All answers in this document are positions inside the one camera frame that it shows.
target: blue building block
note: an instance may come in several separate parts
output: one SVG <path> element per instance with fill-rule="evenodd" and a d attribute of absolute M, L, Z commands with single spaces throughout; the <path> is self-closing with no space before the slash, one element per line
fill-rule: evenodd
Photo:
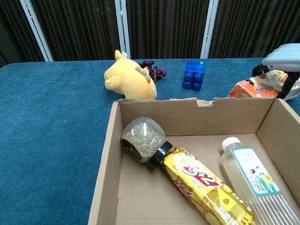
<path fill-rule="evenodd" d="M 187 61 L 184 72 L 183 87 L 186 89 L 193 88 L 200 90 L 205 71 L 205 62 Z"/>

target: cardboard box wall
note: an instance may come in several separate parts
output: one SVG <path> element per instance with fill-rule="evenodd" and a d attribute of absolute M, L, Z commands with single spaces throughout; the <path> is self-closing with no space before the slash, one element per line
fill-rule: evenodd
<path fill-rule="evenodd" d="M 283 100 L 122 100 L 112 105 L 89 225 L 208 224 L 162 169 L 151 171 L 123 153 L 123 127 L 138 117 L 154 119 L 169 142 L 186 147 L 229 186 L 221 142 L 238 137 L 271 175 L 280 172 L 283 179 L 273 179 L 300 215 L 300 118 Z"/>

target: blue table surface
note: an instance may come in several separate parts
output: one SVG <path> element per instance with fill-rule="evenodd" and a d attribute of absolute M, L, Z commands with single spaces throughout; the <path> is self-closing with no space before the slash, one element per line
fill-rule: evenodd
<path fill-rule="evenodd" d="M 200 91 L 182 88 L 186 59 L 155 60 L 167 73 L 157 99 L 226 97 L 261 60 L 203 60 Z M 103 85 L 113 63 L 0 69 L 0 224 L 87 224 L 111 105 L 123 98 Z M 288 103 L 300 113 L 299 97 Z"/>

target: yellow snack bag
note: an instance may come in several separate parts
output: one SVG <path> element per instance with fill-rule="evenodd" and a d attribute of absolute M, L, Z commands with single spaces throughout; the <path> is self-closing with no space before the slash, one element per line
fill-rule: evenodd
<path fill-rule="evenodd" d="M 211 225 L 255 225 L 254 212 L 185 148 L 175 147 L 161 165 Z"/>

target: purple grapes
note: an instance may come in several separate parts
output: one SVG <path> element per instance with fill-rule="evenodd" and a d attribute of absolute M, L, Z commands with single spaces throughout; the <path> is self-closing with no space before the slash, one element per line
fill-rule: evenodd
<path fill-rule="evenodd" d="M 141 68 L 147 68 L 149 70 L 149 75 L 150 77 L 156 81 L 156 80 L 160 80 L 161 78 L 166 76 L 165 68 L 164 67 L 160 67 L 158 69 L 157 66 L 152 68 L 152 65 L 154 64 L 154 61 L 146 61 L 144 60 L 143 62 L 140 62 L 139 65 Z"/>

